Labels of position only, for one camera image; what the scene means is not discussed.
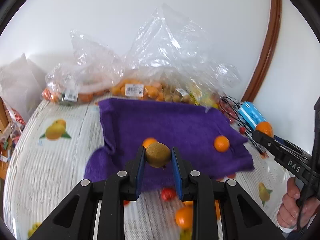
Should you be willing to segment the right human hand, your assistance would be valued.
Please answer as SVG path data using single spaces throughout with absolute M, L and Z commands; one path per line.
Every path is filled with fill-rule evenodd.
M 296 200 L 300 197 L 300 189 L 295 183 L 295 177 L 287 181 L 287 193 L 283 195 L 283 202 L 277 213 L 277 222 L 282 228 L 294 228 L 298 221 L 299 207 Z M 300 218 L 301 226 L 306 226 L 310 219 L 319 210 L 319 200 L 316 198 L 308 199 L 302 209 Z

